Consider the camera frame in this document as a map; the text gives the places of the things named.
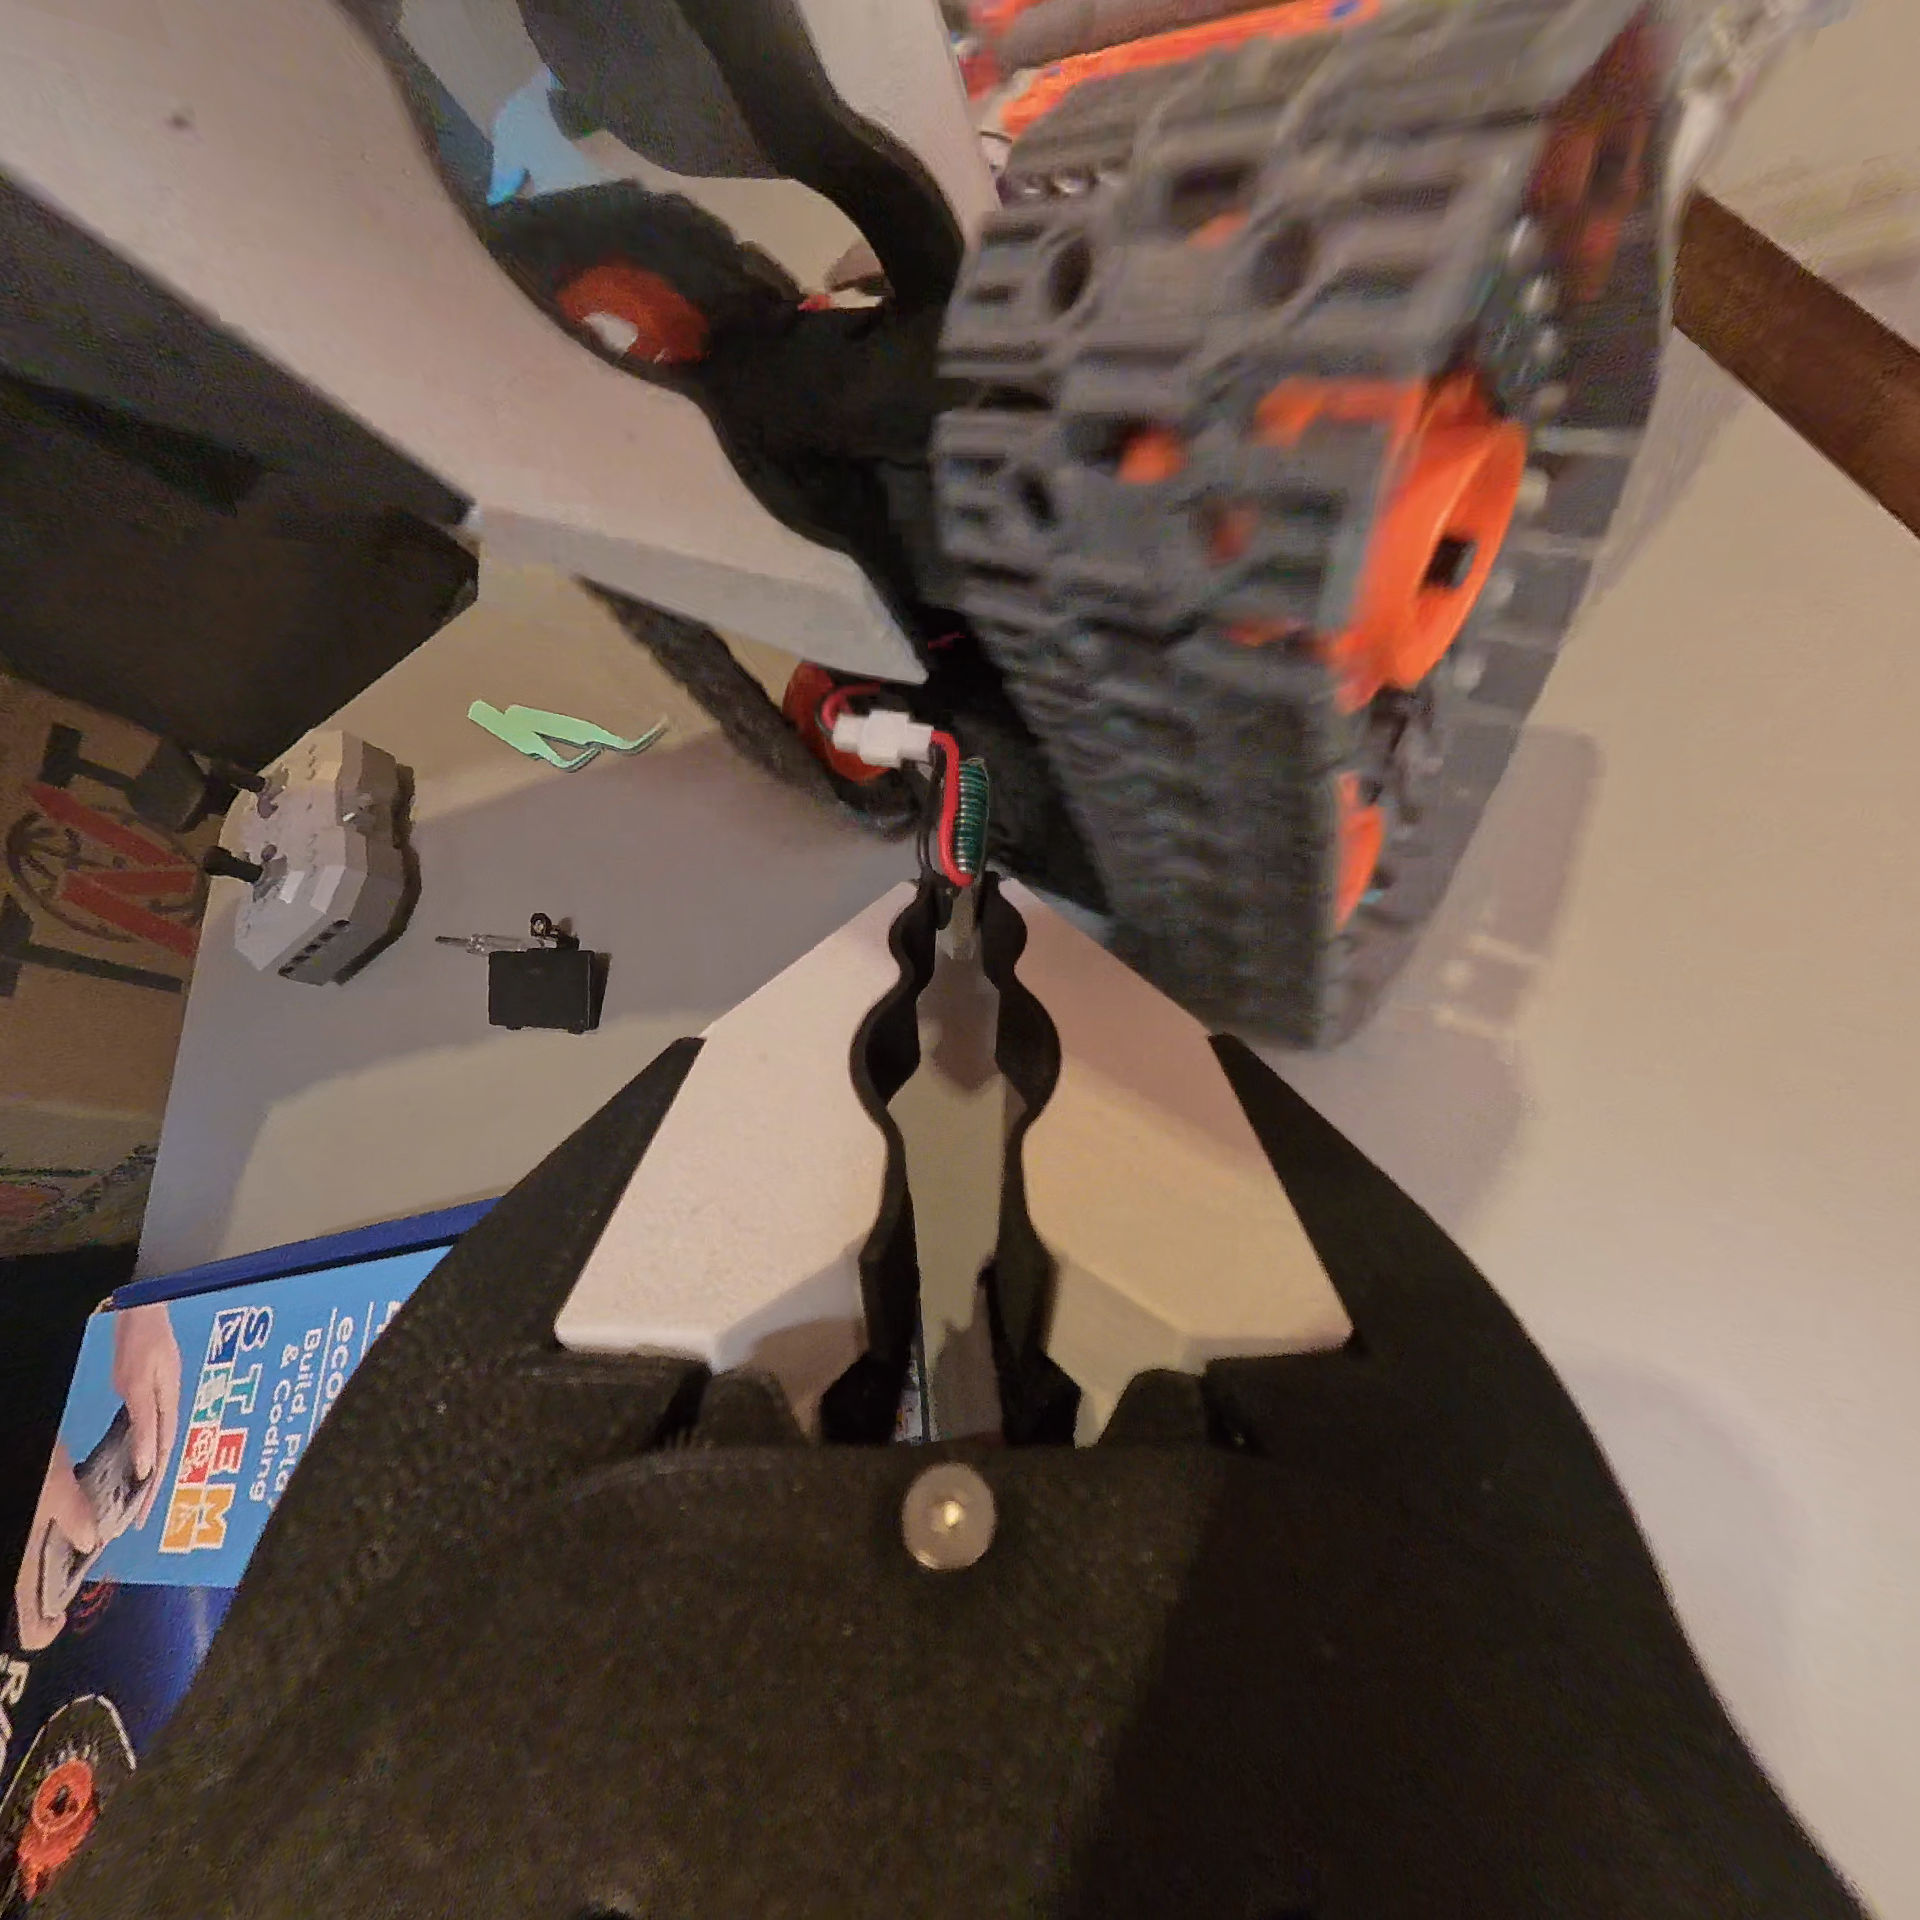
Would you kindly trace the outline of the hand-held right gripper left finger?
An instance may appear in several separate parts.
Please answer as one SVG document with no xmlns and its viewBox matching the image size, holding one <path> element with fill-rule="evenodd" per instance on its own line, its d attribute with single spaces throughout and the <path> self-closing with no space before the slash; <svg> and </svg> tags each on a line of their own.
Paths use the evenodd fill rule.
<svg viewBox="0 0 1920 1920">
<path fill-rule="evenodd" d="M 921 1265 L 894 1100 L 921 1067 L 930 889 L 902 883 L 706 1026 L 555 1332 L 760 1371 L 838 1445 L 897 1438 Z"/>
</svg>

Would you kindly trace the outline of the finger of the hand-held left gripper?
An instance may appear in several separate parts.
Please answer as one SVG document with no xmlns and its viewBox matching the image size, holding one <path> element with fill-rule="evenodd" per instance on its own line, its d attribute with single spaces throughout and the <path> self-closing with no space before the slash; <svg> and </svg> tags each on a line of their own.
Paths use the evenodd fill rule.
<svg viewBox="0 0 1920 1920">
<path fill-rule="evenodd" d="M 560 126 L 794 249 L 826 208 L 902 304 L 945 304 L 998 206 L 940 4 L 536 2 Z"/>
<path fill-rule="evenodd" d="M 538 312 L 335 4 L 6 4 L 6 173 L 471 500 L 543 564 L 851 676 L 918 683 L 852 558 L 699 408 Z"/>
</svg>

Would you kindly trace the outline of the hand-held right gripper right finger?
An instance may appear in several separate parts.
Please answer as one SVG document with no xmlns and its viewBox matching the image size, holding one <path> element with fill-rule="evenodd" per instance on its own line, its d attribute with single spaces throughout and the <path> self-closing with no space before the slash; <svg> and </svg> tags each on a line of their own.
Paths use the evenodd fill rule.
<svg viewBox="0 0 1920 1920">
<path fill-rule="evenodd" d="M 1022 1092 L 1019 1172 L 1073 1441 L 1140 1373 L 1342 1348 L 1353 1322 L 1209 1032 L 1019 881 L 982 906 L 982 958 L 1001 950 L 999 1041 L 1035 1002 L 1055 1043 L 1044 1091 Z"/>
</svg>

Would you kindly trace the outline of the black brick cover piece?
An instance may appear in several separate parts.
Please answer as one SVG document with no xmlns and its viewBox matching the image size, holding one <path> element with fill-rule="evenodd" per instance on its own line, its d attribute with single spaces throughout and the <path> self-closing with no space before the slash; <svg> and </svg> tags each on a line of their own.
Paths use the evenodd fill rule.
<svg viewBox="0 0 1920 1920">
<path fill-rule="evenodd" d="M 584 944 L 575 926 L 538 909 L 526 936 L 488 954 L 488 1019 L 521 1033 L 593 1033 L 604 1014 L 611 954 Z"/>
</svg>

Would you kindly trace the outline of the orange grey tracked brick robot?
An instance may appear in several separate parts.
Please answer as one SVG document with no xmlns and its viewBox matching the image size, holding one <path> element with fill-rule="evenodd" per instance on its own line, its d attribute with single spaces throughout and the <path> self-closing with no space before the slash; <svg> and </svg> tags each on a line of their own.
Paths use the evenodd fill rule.
<svg viewBox="0 0 1920 1920">
<path fill-rule="evenodd" d="M 1019 60 L 940 321 L 775 323 L 682 204 L 502 210 L 612 350 L 966 620 L 998 857 L 1200 1018 L 1342 1043 L 1457 870 L 1658 397 L 1683 200 L 1838 4 L 982 4 Z"/>
</svg>

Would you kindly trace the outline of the small battery with red wires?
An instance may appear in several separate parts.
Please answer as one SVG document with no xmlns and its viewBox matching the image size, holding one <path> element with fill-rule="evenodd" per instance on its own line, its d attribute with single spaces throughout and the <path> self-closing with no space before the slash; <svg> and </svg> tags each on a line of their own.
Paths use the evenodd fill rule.
<svg viewBox="0 0 1920 1920">
<path fill-rule="evenodd" d="M 934 901 L 945 949 L 956 965 L 977 960 L 977 898 L 990 864 L 993 776 L 956 734 L 911 710 L 874 704 L 875 685 L 832 689 L 819 704 L 830 753 L 921 784 L 914 850 L 920 888 Z"/>
</svg>

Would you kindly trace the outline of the grey motor block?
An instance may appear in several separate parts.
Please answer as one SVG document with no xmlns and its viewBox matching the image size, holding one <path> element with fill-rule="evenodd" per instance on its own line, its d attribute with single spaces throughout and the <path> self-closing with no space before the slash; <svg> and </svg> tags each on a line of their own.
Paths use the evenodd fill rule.
<svg viewBox="0 0 1920 1920">
<path fill-rule="evenodd" d="M 308 731 L 257 776 L 201 857 L 210 881 L 239 888 L 239 956 L 259 974 L 335 987 L 384 954 L 418 898 L 412 801 L 412 770 L 339 726 Z"/>
</svg>

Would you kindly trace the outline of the printed cardboard box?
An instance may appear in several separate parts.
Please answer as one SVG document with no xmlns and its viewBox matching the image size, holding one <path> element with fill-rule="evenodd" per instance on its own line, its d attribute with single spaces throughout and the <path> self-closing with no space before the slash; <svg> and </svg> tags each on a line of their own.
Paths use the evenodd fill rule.
<svg viewBox="0 0 1920 1920">
<path fill-rule="evenodd" d="M 207 834 L 138 818 L 158 741 L 3 682 L 3 1251 L 129 1242 L 201 944 Z"/>
</svg>

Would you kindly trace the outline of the teal tweezers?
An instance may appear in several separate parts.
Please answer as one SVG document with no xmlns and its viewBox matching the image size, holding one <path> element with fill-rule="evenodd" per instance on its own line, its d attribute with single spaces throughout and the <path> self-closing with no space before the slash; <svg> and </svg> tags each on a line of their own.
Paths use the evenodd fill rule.
<svg viewBox="0 0 1920 1920">
<path fill-rule="evenodd" d="M 666 717 L 636 736 L 623 736 L 582 716 L 526 704 L 495 707 L 480 699 L 468 704 L 466 717 L 514 754 L 567 776 L 582 773 L 601 757 L 644 754 L 671 731 Z"/>
</svg>

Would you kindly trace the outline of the blue robot kit box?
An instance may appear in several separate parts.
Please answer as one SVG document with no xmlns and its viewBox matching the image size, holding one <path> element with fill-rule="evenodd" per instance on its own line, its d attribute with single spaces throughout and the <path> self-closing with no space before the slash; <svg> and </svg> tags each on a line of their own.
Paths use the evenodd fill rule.
<svg viewBox="0 0 1920 1920">
<path fill-rule="evenodd" d="M 495 1201 L 134 1281 L 6 1562 L 3 1914 L 35 1916 L 203 1668 L 345 1385 Z"/>
</svg>

